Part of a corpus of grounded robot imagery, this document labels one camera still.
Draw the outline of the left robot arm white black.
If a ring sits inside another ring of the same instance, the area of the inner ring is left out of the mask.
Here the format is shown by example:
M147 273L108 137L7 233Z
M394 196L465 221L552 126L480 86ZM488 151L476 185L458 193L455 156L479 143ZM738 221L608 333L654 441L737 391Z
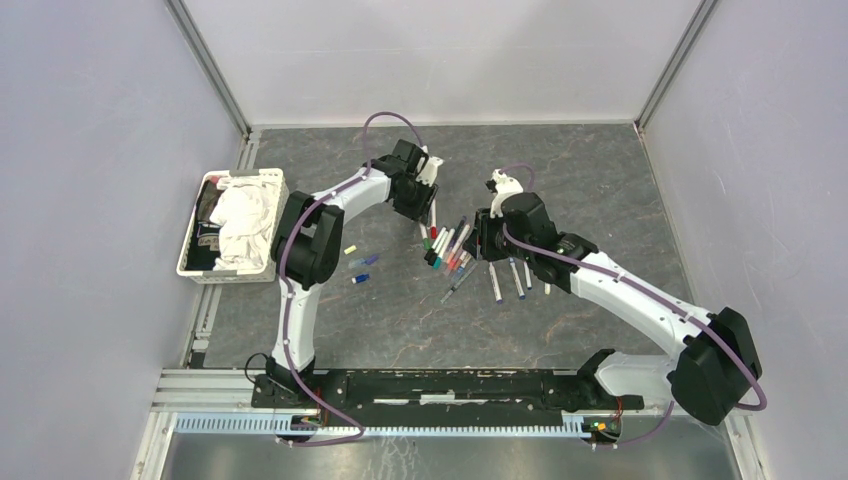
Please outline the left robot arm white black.
M345 224L388 202L416 223L427 220L443 161L400 140L393 151L371 160L343 182L315 193L293 192L285 204L273 245L281 291L277 339L255 380L262 397L278 396L290 407L314 394L314 331L324 284L335 273Z

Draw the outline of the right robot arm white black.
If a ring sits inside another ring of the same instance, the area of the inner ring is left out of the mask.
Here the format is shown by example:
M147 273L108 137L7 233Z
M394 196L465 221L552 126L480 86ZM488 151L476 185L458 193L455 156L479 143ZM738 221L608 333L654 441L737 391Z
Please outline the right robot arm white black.
M535 193L476 211L466 242L485 261L523 260L541 282L592 302L648 337L665 359L608 355L577 382L580 400L602 408L617 395L645 395L635 369L649 367L661 393L694 419L718 425L734 409L768 406L762 365L745 316L680 300L627 271L590 240L560 231Z

